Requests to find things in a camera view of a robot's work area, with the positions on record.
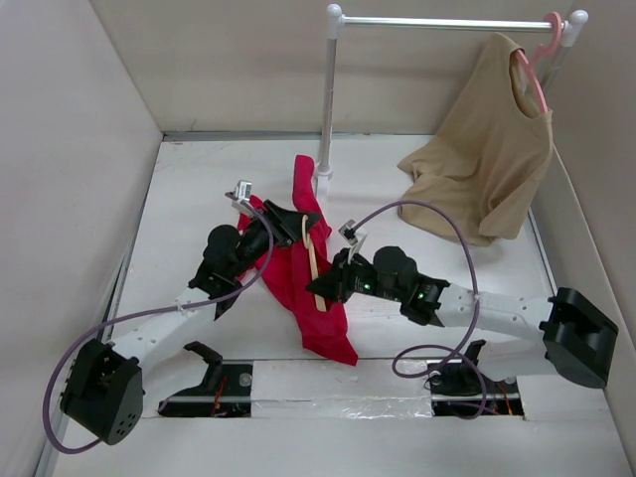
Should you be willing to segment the beige plastic hanger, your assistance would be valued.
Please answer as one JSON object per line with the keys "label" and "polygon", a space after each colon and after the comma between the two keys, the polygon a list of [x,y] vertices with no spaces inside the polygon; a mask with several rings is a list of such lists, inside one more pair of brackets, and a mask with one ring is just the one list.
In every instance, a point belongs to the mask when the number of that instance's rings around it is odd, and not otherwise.
{"label": "beige plastic hanger", "polygon": [[[314,280],[319,276],[319,268],[316,258],[315,246],[312,241],[311,235],[309,234],[308,221],[309,217],[307,215],[304,215],[301,222],[302,242],[308,253],[310,277],[312,280]],[[314,303],[318,312],[325,313],[327,311],[326,302],[322,296],[314,294]]]}

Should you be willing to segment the red t shirt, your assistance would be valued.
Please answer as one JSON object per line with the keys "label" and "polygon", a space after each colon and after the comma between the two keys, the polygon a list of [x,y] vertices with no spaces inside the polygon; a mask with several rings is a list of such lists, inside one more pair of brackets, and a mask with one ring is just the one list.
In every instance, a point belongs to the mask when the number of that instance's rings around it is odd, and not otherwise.
{"label": "red t shirt", "polygon": [[350,343],[345,308],[306,290],[317,271],[328,270],[327,240],[332,229],[327,224],[313,189],[314,160],[307,155],[295,157],[292,203],[301,213],[316,213],[318,223],[309,230],[312,250],[303,241],[290,248],[277,248],[270,261],[260,258],[252,267],[263,270],[262,280],[275,299],[294,315],[301,333],[302,346],[317,355],[345,365],[355,366],[358,354]]}

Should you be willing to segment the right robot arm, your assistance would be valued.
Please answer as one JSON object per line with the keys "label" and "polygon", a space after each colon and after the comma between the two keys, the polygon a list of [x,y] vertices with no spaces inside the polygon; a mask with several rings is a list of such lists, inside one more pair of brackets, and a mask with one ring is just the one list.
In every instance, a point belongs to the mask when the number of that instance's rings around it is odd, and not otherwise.
{"label": "right robot arm", "polygon": [[557,374],[589,389],[606,388],[617,325],[582,293],[561,287],[552,297],[474,293],[417,270],[397,246],[385,246],[366,260],[347,249],[333,260],[335,296],[346,302],[360,293],[398,303],[399,312],[420,326],[479,329],[509,341],[469,344],[459,379],[471,391],[493,381]]}

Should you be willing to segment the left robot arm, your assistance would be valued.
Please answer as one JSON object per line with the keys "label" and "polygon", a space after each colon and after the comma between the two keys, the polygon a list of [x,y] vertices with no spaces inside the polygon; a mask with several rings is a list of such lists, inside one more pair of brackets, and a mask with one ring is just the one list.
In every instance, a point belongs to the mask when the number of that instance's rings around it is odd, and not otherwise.
{"label": "left robot arm", "polygon": [[246,228],[212,229],[201,264],[172,305],[143,312],[144,323],[107,343],[88,332],[72,345],[76,357],[60,410],[97,441],[122,441],[142,415],[145,376],[234,305],[246,289],[239,280],[245,272],[257,262],[268,265],[276,249],[300,242],[322,218],[319,212],[285,210],[271,201],[259,209],[247,201],[238,207],[248,215]]}

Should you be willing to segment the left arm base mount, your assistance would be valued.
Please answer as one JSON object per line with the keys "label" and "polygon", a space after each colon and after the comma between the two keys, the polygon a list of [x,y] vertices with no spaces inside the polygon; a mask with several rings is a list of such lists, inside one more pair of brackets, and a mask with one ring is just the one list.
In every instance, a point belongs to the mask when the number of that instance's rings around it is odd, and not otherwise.
{"label": "left arm base mount", "polygon": [[227,363],[220,353],[198,341],[184,350],[206,364],[205,373],[195,386],[161,400],[157,413],[163,417],[251,417],[253,361]]}

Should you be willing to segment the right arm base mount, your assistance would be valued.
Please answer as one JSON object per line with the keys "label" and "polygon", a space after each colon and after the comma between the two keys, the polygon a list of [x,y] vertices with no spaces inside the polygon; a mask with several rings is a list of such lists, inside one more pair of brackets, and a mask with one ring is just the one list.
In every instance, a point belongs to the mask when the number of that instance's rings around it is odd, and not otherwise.
{"label": "right arm base mount", "polygon": [[480,415],[522,416],[524,409],[516,381],[494,382],[479,378],[462,358],[450,360],[426,379],[424,387],[431,393],[434,416],[472,418],[479,412],[481,401],[485,408]]}

